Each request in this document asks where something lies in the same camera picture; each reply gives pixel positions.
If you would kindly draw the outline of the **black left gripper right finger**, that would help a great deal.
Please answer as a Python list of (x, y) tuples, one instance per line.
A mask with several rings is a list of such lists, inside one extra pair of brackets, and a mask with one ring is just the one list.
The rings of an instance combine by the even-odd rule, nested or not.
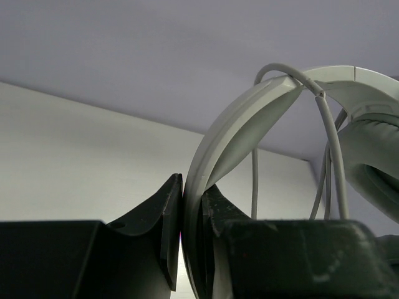
[(252, 220), (201, 198), (204, 298), (397, 298), (398, 244), (357, 221)]

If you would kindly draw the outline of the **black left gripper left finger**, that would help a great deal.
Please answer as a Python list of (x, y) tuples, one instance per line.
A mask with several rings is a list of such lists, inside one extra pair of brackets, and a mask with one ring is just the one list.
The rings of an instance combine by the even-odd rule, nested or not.
[(2, 298), (169, 298), (183, 178), (112, 222), (1, 223)]

